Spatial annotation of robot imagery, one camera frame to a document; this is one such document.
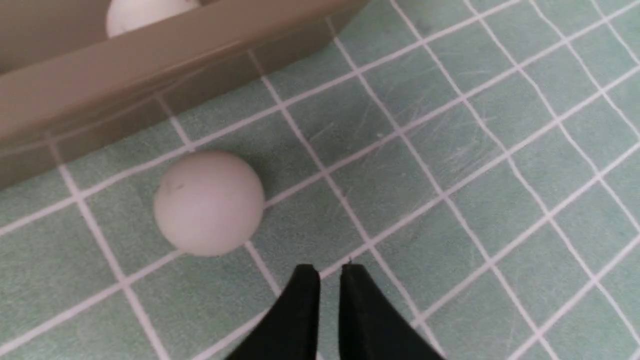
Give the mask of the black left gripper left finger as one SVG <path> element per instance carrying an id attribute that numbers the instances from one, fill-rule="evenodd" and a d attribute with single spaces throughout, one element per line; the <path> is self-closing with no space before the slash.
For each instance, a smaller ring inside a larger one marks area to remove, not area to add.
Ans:
<path id="1" fill-rule="evenodd" d="M 318 348 L 320 274 L 298 264 L 285 288 L 228 360 L 315 360 Z"/>

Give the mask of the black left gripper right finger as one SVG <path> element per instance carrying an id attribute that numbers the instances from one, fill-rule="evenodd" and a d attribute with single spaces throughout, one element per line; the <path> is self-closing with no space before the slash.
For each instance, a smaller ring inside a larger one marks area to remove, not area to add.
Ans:
<path id="1" fill-rule="evenodd" d="M 441 360 L 395 309 L 362 264 L 347 263 L 340 274 L 341 360 Z"/>

